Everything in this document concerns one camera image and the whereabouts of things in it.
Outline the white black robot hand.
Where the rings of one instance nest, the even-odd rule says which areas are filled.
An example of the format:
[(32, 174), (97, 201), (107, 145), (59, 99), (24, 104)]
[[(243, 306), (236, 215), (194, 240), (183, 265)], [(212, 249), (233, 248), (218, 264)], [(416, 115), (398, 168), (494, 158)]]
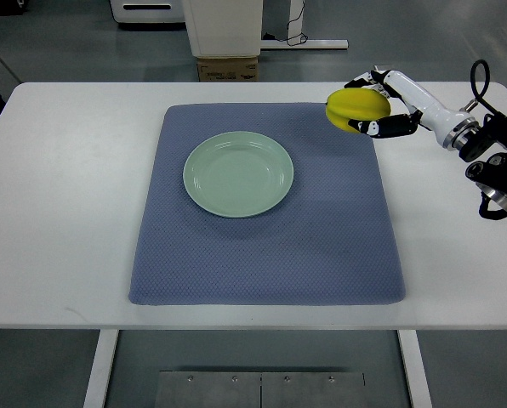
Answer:
[(459, 150), (480, 131), (480, 124), (468, 111), (448, 109), (400, 71), (370, 71), (348, 82), (345, 87), (369, 88), (388, 99), (399, 99), (407, 107), (407, 114), (372, 121), (348, 121), (352, 128), (374, 139), (411, 135), (422, 127), (434, 133), (442, 148)]

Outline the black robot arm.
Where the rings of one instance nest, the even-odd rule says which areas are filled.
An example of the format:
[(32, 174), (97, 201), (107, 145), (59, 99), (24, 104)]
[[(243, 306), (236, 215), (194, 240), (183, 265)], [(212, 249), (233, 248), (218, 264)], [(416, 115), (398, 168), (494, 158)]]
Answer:
[(479, 59), (470, 69), (474, 98), (464, 111), (469, 113), (480, 104), (487, 114), (482, 124), (468, 126), (455, 139), (453, 147), (469, 164), (466, 178), (481, 191), (479, 215), (488, 220), (502, 220), (507, 218), (507, 116), (484, 99), (489, 83), (489, 65)]

